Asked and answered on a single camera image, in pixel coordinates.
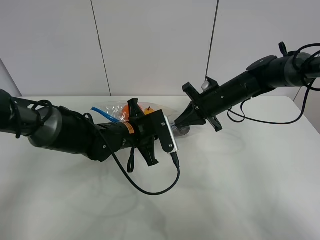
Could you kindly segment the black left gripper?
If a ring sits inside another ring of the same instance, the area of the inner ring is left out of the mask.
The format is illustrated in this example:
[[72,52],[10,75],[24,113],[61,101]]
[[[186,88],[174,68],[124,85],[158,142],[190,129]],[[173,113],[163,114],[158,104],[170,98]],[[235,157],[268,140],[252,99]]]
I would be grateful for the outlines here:
[[135,149],[138,149],[149,167],[159,163],[155,157],[155,141],[158,139],[153,119],[156,114],[163,113],[161,109],[144,114],[140,109],[137,98],[132,98],[128,102],[129,121],[133,126],[135,140],[131,147],[130,157],[127,167],[135,166]]

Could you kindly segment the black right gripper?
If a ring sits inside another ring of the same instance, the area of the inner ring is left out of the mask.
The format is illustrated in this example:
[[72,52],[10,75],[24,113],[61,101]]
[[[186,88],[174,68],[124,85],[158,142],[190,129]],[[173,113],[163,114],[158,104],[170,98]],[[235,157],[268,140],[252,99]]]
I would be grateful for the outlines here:
[[217,119],[217,115],[232,108],[232,97],[230,90],[232,80],[216,89],[199,93],[191,83],[186,83],[182,89],[191,99],[184,112],[174,121],[178,129],[201,126],[209,122],[216,132],[223,129]]

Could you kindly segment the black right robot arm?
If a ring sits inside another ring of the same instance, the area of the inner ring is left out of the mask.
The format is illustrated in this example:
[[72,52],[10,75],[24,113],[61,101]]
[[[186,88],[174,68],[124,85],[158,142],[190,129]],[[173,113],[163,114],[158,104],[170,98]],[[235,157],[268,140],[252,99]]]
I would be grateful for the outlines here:
[[186,110],[175,120],[178,129],[209,122],[218,132],[222,125],[217,115],[277,88],[302,87],[320,76],[320,58],[308,53],[290,52],[283,57],[270,55],[223,85],[207,77],[199,93],[190,83],[182,90],[191,99]]

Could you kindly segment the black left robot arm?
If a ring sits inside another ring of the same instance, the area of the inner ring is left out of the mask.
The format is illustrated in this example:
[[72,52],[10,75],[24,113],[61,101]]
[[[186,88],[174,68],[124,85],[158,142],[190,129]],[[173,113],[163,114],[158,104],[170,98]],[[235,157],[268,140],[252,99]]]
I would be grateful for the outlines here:
[[134,168],[135,149],[148,166],[158,164],[157,137],[143,130],[137,121],[95,124],[89,113],[54,106],[48,100],[18,99],[4,90],[0,91],[0,130],[16,138],[27,137],[36,148],[80,154],[99,162],[130,148],[129,172]]

